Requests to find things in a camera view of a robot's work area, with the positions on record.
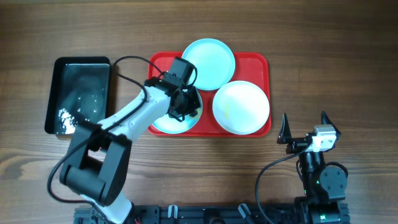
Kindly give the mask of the yellow green sponge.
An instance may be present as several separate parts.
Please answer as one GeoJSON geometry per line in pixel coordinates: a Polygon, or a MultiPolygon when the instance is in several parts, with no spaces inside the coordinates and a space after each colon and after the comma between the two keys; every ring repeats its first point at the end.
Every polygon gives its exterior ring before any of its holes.
{"type": "Polygon", "coordinates": [[[199,119],[200,118],[200,113],[198,111],[194,111],[188,115],[189,119],[199,119]]]}

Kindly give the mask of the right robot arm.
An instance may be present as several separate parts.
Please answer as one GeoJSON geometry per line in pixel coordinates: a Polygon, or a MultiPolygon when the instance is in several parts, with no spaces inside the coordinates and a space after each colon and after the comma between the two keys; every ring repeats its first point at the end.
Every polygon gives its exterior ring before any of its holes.
{"type": "Polygon", "coordinates": [[[287,154],[298,155],[298,172],[304,197],[295,198],[295,216],[299,223],[349,223],[348,205],[343,203],[348,184],[348,170],[338,162],[325,162],[324,153],[335,148],[341,132],[327,114],[321,113],[321,124],[303,138],[293,138],[287,115],[277,138],[287,146],[287,154]]]}

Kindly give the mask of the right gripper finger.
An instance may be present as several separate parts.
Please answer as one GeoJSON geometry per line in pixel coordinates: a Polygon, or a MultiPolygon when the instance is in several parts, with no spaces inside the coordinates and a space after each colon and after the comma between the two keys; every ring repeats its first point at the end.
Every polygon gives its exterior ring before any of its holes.
{"type": "Polygon", "coordinates": [[[336,135],[337,136],[341,136],[340,130],[332,123],[332,121],[329,119],[329,117],[328,117],[328,115],[326,114],[325,111],[321,112],[321,122],[322,122],[322,124],[330,124],[330,125],[332,125],[333,128],[336,131],[336,135]]]}
{"type": "Polygon", "coordinates": [[[292,135],[290,132],[289,121],[287,118],[287,114],[284,113],[282,117],[282,125],[279,132],[278,140],[290,140],[290,139],[292,139],[292,135]]]}

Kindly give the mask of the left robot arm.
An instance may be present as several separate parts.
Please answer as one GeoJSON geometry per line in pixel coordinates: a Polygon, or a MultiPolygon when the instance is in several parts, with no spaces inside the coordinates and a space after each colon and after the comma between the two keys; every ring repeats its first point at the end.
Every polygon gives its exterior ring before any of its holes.
{"type": "Polygon", "coordinates": [[[108,222],[125,223],[133,204],[123,193],[133,142],[157,119],[179,122],[201,106],[197,89],[157,77],[123,109],[97,123],[84,121],[72,136],[67,154],[57,163],[59,181],[80,195],[108,222]]]}

